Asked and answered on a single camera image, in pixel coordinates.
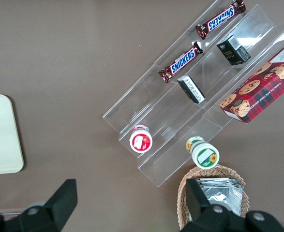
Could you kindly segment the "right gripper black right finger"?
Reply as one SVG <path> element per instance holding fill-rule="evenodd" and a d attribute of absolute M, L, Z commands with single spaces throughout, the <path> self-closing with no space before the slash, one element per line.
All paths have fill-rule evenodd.
<path fill-rule="evenodd" d="M 186 204 L 192 222 L 196 222 L 203 211 L 210 206 L 208 199 L 195 179 L 186 180 Z"/>

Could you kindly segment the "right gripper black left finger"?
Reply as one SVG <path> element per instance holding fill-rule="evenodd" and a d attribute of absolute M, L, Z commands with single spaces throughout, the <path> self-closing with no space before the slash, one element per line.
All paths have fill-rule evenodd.
<path fill-rule="evenodd" d="M 67 179 L 44 204 L 58 231 L 62 231 L 76 208 L 77 199 L 76 180 Z"/>

